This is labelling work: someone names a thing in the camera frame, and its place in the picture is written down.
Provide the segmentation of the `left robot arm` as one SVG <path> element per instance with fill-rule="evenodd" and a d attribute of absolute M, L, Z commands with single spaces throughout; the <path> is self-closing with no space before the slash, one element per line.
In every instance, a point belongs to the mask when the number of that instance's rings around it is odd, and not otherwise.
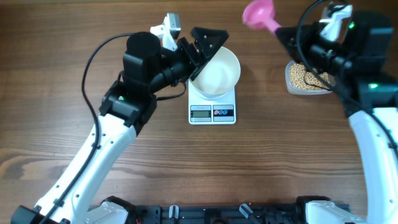
<path fill-rule="evenodd" d="M 176 49 L 163 46 L 162 36 L 151 32 L 126 33 L 123 70 L 91 110 L 93 129 L 56 184 L 33 208 L 20 206 L 12 224 L 134 223 L 135 207 L 109 197 L 99 207 L 91 203 L 121 153 L 131 145 L 153 115 L 157 92 L 194 80 L 227 41 L 226 30 L 194 27 L 193 43 L 174 36 Z"/>

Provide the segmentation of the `pink measuring scoop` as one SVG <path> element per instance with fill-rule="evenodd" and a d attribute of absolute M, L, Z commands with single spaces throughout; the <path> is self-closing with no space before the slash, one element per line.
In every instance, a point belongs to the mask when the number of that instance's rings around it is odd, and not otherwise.
<path fill-rule="evenodd" d="M 275 20 L 273 0 L 255 0 L 249 3 L 243 12 L 242 21 L 252 29 L 267 29 L 272 34 L 281 28 Z"/>

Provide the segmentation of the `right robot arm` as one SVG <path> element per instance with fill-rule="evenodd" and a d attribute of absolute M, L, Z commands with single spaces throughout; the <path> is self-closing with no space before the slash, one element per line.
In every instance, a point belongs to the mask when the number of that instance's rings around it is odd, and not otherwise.
<path fill-rule="evenodd" d="M 357 11 L 344 40 L 321 36 L 326 22 L 280 27 L 276 37 L 298 63 L 335 77 L 335 92 L 354 132 L 368 195 L 366 223 L 397 223 L 397 79 L 383 71 L 394 31 L 375 11 Z"/>

